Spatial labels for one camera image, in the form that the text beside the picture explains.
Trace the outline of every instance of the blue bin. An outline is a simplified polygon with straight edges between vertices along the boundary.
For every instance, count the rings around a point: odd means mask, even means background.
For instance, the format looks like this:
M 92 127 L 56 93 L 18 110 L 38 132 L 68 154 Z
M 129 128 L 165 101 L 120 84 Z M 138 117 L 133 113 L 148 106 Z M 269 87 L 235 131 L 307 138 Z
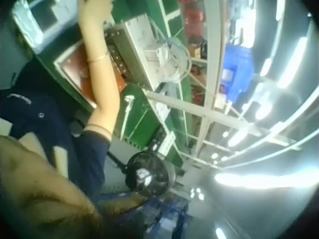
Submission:
M 253 74 L 254 63 L 251 49 L 227 44 L 221 87 L 228 101 L 235 103 L 239 95 L 248 90 Z

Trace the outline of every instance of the workbench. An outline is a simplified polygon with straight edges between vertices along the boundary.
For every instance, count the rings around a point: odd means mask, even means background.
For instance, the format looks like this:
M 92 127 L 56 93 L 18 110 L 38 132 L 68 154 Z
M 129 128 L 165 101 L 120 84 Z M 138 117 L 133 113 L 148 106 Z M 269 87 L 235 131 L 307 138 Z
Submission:
M 112 17 L 115 23 L 126 21 L 134 16 L 147 13 L 161 31 L 167 35 L 167 25 L 169 26 L 170 34 L 174 36 L 182 28 L 181 16 L 167 21 L 163 16 L 163 7 L 165 12 L 173 12 L 178 9 L 178 3 L 176 0 L 141 0 L 139 4 L 130 0 L 116 0 L 114 1 L 114 8 Z M 186 43 L 183 31 L 178 34 L 180 40 Z M 40 54 L 36 55 L 39 62 L 46 68 L 52 78 L 81 106 L 82 110 L 90 113 L 93 111 L 93 107 L 84 99 L 84 97 L 78 93 L 67 80 L 61 77 L 61 75 L 55 69 L 53 64 L 54 60 L 69 46 L 73 45 L 81 39 L 81 33 L 78 25 L 74 25 L 67 29 L 64 33 L 58 36 L 51 44 L 49 44 Z M 191 101 L 191 88 L 190 79 L 186 78 L 181 83 L 183 92 L 183 100 Z M 115 127 L 115 135 L 120 135 L 122 128 L 122 122 L 125 114 L 126 103 L 124 102 L 124 96 L 134 95 L 135 101 L 132 110 L 129 115 L 129 120 L 126 125 L 124 134 L 124 140 L 133 146 L 144 149 L 148 146 L 151 139 L 154 137 L 158 129 L 160 128 L 160 121 L 153 112 L 147 98 L 142 90 L 134 85 L 127 85 L 121 92 L 121 108 L 118 115 L 118 120 Z M 165 124 L 169 130 L 178 130 L 179 132 L 185 132 L 182 112 L 176 109 L 171 109 L 169 116 L 167 117 Z M 187 119 L 187 131 L 192 131 L 192 117 L 186 113 Z M 177 147 L 180 150 L 187 150 L 185 142 L 185 135 L 177 134 L 176 141 Z M 176 149 L 172 147 L 166 157 L 174 165 L 181 167 L 183 159 L 177 153 Z

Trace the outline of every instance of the dark blue shirt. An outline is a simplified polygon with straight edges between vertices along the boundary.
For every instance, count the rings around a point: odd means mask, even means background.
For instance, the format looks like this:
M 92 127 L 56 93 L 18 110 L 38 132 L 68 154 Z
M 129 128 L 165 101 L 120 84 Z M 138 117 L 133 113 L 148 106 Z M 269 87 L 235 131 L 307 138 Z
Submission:
M 106 138 L 92 131 L 73 137 L 55 100 L 30 91 L 15 90 L 2 99 L 0 118 L 12 124 L 8 135 L 18 140 L 33 132 L 53 166 L 53 147 L 65 149 L 68 179 L 96 201 L 104 183 L 103 168 L 110 146 Z

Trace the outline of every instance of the bracelet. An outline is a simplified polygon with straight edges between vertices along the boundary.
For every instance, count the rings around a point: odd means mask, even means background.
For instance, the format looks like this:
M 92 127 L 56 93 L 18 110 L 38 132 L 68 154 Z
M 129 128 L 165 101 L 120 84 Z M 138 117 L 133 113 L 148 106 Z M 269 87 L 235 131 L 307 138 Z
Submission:
M 97 61 L 100 61 L 100 60 L 102 60 L 104 57 L 106 57 L 107 55 L 109 55 L 109 51 L 107 51 L 104 55 L 102 55 L 102 56 L 99 56 L 98 58 L 95 58 L 95 59 L 93 59 L 93 60 L 87 60 L 88 61 L 88 63 L 93 63 L 93 62 L 97 62 Z

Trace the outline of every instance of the person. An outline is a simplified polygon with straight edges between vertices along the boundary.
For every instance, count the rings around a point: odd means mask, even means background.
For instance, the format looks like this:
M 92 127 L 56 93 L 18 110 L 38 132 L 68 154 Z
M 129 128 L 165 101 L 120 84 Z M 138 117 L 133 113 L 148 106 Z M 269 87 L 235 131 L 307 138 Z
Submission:
M 13 87 L 0 103 L 1 199 L 46 239 L 125 238 L 132 233 L 116 229 L 95 207 L 120 107 L 103 32 L 112 7 L 111 0 L 78 1 L 97 105 L 78 138 L 72 137 L 55 100 L 43 92 Z

